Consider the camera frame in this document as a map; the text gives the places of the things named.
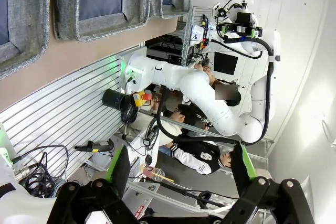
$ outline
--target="screw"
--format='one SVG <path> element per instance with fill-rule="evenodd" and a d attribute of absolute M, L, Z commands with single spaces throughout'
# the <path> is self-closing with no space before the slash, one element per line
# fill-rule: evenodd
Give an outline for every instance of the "screw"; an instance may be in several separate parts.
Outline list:
<path fill-rule="evenodd" d="M 260 178 L 260 179 L 258 180 L 258 182 L 259 182 L 259 184 L 261 184 L 262 186 L 263 186 L 264 184 L 266 184 L 266 181 L 265 181 L 263 178 Z"/>
<path fill-rule="evenodd" d="M 287 182 L 287 186 L 288 186 L 289 188 L 292 188 L 292 187 L 294 186 L 294 184 L 293 184 L 292 181 L 288 181 L 288 182 Z"/>
<path fill-rule="evenodd" d="M 96 186 L 97 186 L 97 187 L 102 187 L 102 186 L 103 186 L 103 183 L 102 183 L 102 182 L 97 182 L 97 183 L 96 183 Z"/>

